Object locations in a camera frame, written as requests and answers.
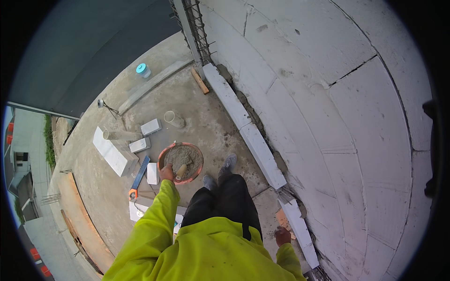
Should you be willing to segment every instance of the wooden stake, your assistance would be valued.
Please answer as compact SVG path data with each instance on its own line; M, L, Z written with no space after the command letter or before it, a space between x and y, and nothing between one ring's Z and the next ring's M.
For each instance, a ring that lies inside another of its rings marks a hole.
M195 69L193 67L191 67L191 73L192 73L192 76L194 76L194 79L197 82L200 89L202 89L203 93L204 94L209 93L208 87L205 85L205 83L203 83L202 79L200 78L200 76L197 74L197 72L195 71Z

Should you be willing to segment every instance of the hand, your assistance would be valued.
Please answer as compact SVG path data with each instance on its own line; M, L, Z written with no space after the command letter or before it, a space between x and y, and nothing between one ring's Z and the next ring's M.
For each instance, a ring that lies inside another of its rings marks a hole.
M167 164L161 169L161 171L159 171L159 178L161 179L161 181L164 179L168 179L173 182L174 175L172 170L172 163Z
M284 243L291 243L291 233L284 227L277 227L275 231L275 240L277 241L278 247L281 247Z

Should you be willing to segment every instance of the black pants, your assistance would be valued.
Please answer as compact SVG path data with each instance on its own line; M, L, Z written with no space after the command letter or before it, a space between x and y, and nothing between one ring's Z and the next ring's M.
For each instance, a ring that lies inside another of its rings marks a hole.
M251 240L249 226L261 235L258 211L248 193L247 184L239 174L227 173L218 179L219 185L212 190L202 187L194 194L184 214L181 227L212 217L225 217L242 223L243 237Z

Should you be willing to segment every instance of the metal post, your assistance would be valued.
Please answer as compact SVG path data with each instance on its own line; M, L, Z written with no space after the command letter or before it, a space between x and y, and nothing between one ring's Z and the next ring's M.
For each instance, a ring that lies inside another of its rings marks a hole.
M176 11L180 19L181 25L183 27L184 35L188 40L189 47L191 48L192 55L197 65L198 74L202 80L205 80L205 73L203 72L202 60L200 59L200 54L198 53L197 46L195 44L194 36L192 35L191 28L189 26L188 17L186 16L186 11L181 0L174 0Z
M69 115L65 115L65 114L61 114L61 113L56 113L56 112L51 112L51 111L40 109L40 108L36 108L36 107L29 107L28 105L23 105L23 104L20 104L20 103L6 102L6 105L10 106L10 107L14 107L14 108L19 108L19 109L32 111L32 112L37 112L37 113L42 113L42 114L47 114L47 115L53 115L53 116L57 116L57 117L64 117L64 118L73 119L73 120L79 120L78 117L73 117L73 116L69 116Z

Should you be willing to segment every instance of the trowel handle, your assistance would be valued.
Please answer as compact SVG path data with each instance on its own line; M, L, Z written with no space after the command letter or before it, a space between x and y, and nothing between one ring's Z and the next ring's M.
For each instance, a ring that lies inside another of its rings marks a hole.
M185 175L186 170L188 169L188 166L186 164L181 165L181 167L178 169L178 172L176 172L176 180L181 180L181 178Z

